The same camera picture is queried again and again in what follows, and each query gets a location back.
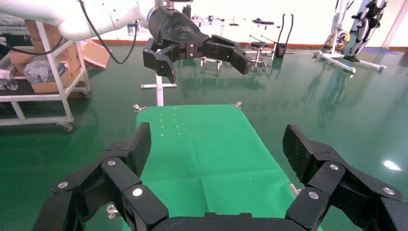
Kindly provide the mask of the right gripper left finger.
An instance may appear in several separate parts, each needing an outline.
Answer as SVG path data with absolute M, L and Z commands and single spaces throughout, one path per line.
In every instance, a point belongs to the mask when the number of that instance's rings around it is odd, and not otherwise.
M 133 231 L 151 231 L 169 211 L 142 183 L 152 145 L 150 124 L 111 143 L 94 163 L 56 182 L 39 212 L 35 231 L 82 231 L 100 207 L 113 203 Z

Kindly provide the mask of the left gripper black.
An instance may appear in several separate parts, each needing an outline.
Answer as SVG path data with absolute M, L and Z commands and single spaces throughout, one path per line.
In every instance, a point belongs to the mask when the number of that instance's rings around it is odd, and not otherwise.
M 174 62 L 192 58 L 211 58 L 230 63 L 241 74 L 249 72 L 251 61 L 240 44 L 221 36 L 202 33 L 186 15 L 165 6 L 156 8 L 148 20 L 148 39 L 143 48 L 144 66 L 158 76 L 176 82 Z

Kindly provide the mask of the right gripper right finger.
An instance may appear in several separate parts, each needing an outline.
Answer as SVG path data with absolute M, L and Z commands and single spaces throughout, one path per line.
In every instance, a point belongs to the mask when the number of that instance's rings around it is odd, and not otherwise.
M 310 140 L 289 124 L 283 153 L 304 188 L 287 218 L 314 231 L 328 209 L 340 209 L 364 231 L 406 231 L 408 204 L 395 187 L 350 166 L 328 144 Z

